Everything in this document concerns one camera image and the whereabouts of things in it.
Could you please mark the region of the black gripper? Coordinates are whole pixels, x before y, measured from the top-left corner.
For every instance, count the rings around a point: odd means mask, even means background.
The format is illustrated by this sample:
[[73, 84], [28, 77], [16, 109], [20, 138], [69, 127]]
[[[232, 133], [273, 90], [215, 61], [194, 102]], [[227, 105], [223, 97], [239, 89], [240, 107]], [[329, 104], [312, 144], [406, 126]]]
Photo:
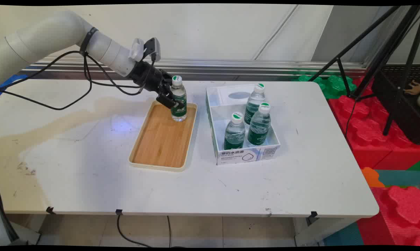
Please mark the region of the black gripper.
[[153, 64], [145, 61], [137, 62], [128, 74], [128, 78], [136, 84], [138, 93], [143, 90], [158, 93], [156, 100], [168, 109], [182, 109], [185, 106], [171, 95], [172, 75], [154, 67]]

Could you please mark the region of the person's hand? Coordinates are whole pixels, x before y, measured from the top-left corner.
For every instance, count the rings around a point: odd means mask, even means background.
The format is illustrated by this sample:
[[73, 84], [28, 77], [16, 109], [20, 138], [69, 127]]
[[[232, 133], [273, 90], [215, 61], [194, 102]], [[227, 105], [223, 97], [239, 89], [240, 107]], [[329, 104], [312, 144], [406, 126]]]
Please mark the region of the person's hand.
[[404, 89], [404, 93], [406, 95], [411, 95], [411, 96], [418, 96], [420, 95], [420, 83], [417, 82], [415, 79], [413, 79], [408, 87], [406, 89]]

